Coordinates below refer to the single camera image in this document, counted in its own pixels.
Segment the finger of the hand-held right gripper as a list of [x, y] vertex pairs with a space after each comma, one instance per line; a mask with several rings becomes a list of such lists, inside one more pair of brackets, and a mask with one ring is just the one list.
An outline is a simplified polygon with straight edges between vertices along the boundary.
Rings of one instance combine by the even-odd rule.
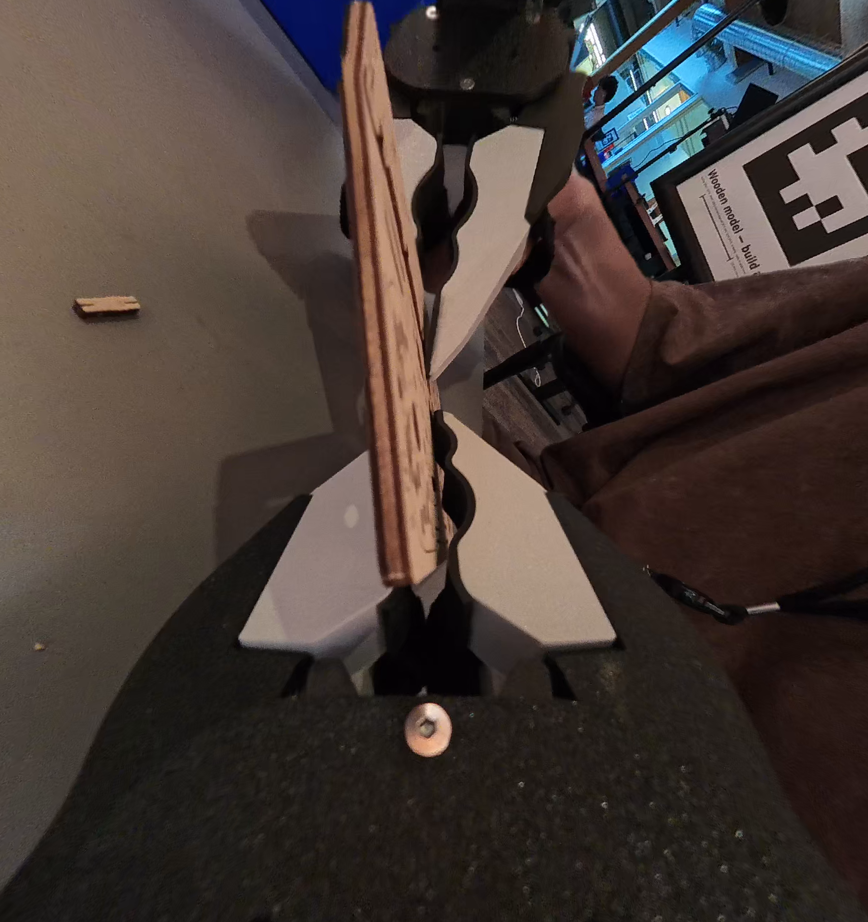
[[526, 211], [542, 128], [512, 124], [474, 141], [464, 162], [468, 210], [452, 234], [450, 273], [433, 301], [428, 377], [459, 356], [520, 263], [531, 230]]
[[394, 121], [421, 280], [428, 296], [439, 293], [449, 267], [449, 199], [440, 142], [411, 119]]

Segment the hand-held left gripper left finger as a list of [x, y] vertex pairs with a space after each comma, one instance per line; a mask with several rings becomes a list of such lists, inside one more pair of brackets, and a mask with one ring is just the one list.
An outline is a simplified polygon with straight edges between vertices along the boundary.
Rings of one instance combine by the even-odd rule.
[[366, 670], [384, 652], [369, 452], [320, 485], [239, 634], [243, 648], [339, 659]]

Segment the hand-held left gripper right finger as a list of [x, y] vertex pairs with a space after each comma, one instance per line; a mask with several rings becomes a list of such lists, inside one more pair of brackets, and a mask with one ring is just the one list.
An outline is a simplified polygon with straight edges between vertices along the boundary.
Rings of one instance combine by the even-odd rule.
[[451, 580], [472, 603], [468, 646], [495, 672], [546, 654], [608, 648], [616, 633], [543, 486], [459, 421], [450, 462], [472, 490]]

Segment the laser-cut wooden model sheet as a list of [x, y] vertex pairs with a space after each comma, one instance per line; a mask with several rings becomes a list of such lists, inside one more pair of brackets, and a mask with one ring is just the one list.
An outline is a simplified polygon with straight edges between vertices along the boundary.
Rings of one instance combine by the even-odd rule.
[[370, 2], [347, 10], [340, 88], [344, 194], [363, 331], [367, 432], [379, 569], [390, 587], [440, 564], [442, 475], [425, 362], [427, 318], [416, 225], [408, 208], [378, 23]]

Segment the person's right forearm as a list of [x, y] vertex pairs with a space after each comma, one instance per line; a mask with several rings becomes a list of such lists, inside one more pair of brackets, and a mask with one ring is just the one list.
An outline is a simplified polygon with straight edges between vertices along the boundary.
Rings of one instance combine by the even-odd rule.
[[643, 307], [624, 418], [545, 449], [547, 486], [609, 509], [868, 491], [868, 257], [650, 283]]

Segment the grey desk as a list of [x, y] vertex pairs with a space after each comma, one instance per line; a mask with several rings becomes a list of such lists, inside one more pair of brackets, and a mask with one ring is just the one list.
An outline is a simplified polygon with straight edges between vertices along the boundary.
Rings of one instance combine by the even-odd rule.
[[179, 604], [363, 449], [343, 175], [258, 2], [0, 2], [0, 891]]

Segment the person's right hand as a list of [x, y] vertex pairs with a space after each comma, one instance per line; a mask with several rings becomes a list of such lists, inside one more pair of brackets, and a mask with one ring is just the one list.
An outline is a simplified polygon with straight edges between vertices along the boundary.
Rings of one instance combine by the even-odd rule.
[[634, 268], [593, 182], [572, 169], [547, 207], [554, 228], [554, 254], [537, 291], [576, 294], [617, 292]]

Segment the blue plastic bin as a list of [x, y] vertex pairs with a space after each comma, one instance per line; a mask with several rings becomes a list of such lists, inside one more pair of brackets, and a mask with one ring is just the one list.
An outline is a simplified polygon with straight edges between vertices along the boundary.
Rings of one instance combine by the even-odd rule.
[[325, 89], [341, 77], [341, 50], [348, 1], [263, 1], [294, 48]]

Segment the framed marker sign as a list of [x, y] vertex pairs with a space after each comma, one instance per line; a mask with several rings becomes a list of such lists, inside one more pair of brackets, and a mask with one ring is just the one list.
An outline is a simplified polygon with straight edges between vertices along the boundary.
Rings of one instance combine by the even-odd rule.
[[694, 282], [868, 255], [868, 44], [651, 184]]

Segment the small rectangular wooden piece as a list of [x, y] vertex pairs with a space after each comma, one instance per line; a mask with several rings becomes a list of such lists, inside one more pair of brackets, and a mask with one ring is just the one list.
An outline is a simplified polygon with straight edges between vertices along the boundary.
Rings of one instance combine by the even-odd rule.
[[86, 322], [98, 322], [138, 316], [141, 306], [131, 295], [107, 295], [75, 298], [72, 310]]

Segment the silver ventilation duct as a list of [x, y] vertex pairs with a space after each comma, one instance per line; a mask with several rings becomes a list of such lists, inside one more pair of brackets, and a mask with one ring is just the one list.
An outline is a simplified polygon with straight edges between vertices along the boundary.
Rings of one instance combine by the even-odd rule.
[[703, 4], [692, 17], [694, 34], [700, 38], [714, 29], [713, 40], [724, 48], [741, 50], [781, 70], [807, 79], [815, 79], [842, 63], [838, 53], [791, 39], [781, 33], [761, 28], [741, 18], [728, 23], [727, 16], [712, 4]]

